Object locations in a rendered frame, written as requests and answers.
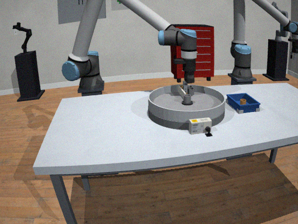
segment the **small white box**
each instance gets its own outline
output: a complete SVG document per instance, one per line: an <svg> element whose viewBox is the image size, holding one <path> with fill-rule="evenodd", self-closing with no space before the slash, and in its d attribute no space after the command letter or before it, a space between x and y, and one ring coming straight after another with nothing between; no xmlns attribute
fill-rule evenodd
<svg viewBox="0 0 298 224"><path fill-rule="evenodd" d="M199 134L207 133L205 128L212 126L212 120L209 117L197 118L189 120L189 133L190 134Z"/></svg>

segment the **brown object in bin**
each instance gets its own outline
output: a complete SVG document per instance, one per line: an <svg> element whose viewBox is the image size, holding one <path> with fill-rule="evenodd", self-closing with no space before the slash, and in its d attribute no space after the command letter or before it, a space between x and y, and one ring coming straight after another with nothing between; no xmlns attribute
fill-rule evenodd
<svg viewBox="0 0 298 224"><path fill-rule="evenodd" d="M240 99L240 105L245 105L246 104L246 99Z"/></svg>

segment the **red tool cabinet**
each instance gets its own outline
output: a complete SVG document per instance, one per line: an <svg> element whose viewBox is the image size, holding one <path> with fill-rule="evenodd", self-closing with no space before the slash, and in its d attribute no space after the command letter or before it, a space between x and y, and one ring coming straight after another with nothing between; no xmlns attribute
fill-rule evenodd
<svg viewBox="0 0 298 224"><path fill-rule="evenodd" d="M214 77L214 27L208 25L176 24L178 29L192 29L197 33L197 59L195 77ZM184 78L182 64L174 64L174 58L181 58L181 47L171 46L171 72L177 82Z"/></svg>

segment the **blue joint cap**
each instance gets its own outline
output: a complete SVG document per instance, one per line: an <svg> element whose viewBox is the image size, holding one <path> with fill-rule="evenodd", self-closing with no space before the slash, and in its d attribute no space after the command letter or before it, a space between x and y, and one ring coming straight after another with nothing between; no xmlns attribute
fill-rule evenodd
<svg viewBox="0 0 298 224"><path fill-rule="evenodd" d="M237 51L240 54L250 54L251 53L251 47L248 46L248 45L236 44L235 45L235 51Z"/></svg>
<svg viewBox="0 0 298 224"><path fill-rule="evenodd" d="M196 31L194 31L192 29L181 29L180 31L187 36L197 38Z"/></svg>
<svg viewBox="0 0 298 224"><path fill-rule="evenodd" d="M297 31L297 24L296 23L290 23L289 32L296 32L296 31Z"/></svg>
<svg viewBox="0 0 298 224"><path fill-rule="evenodd" d="M158 43L159 45L165 45L165 33L163 30L158 32Z"/></svg>
<svg viewBox="0 0 298 224"><path fill-rule="evenodd" d="M79 79L79 70L72 61L66 61L62 65L62 74L69 81L75 81Z"/></svg>
<svg viewBox="0 0 298 224"><path fill-rule="evenodd" d="M95 56L98 56L98 51L88 51L87 55L95 55Z"/></svg>

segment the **tabletop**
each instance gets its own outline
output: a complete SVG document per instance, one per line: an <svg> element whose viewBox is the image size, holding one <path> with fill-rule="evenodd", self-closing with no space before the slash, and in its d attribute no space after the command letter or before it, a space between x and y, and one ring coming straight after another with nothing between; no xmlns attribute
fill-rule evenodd
<svg viewBox="0 0 298 224"><path fill-rule="evenodd" d="M41 145L35 175L149 170L298 143L298 89L288 83L210 86L247 93L260 111L225 117L212 137L162 127L147 116L150 92L62 99Z"/></svg>

